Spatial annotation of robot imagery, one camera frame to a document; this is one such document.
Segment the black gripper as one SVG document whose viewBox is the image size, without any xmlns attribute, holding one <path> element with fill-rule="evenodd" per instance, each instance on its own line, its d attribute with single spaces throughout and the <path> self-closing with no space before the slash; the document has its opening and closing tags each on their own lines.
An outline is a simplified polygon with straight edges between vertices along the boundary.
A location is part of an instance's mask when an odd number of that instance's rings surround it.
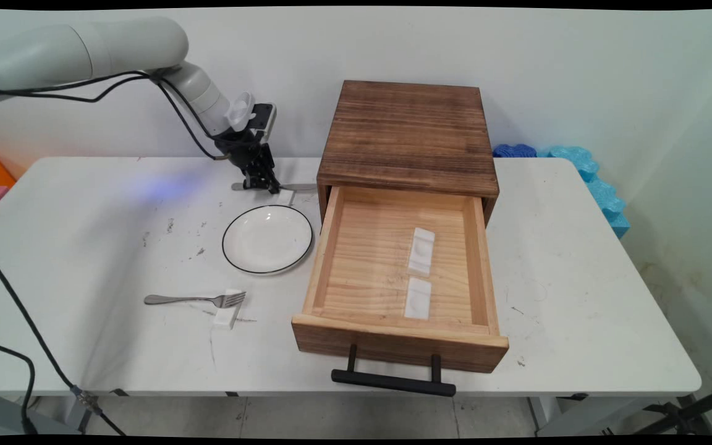
<svg viewBox="0 0 712 445">
<path fill-rule="evenodd" d="M 268 189 L 269 193 L 279 193 L 281 184 L 274 174 L 274 161 L 269 147 L 263 139 L 266 130 L 245 129 L 240 132 L 228 129 L 215 135 L 215 146 L 230 163 L 244 170 L 244 189 Z"/>
</svg>

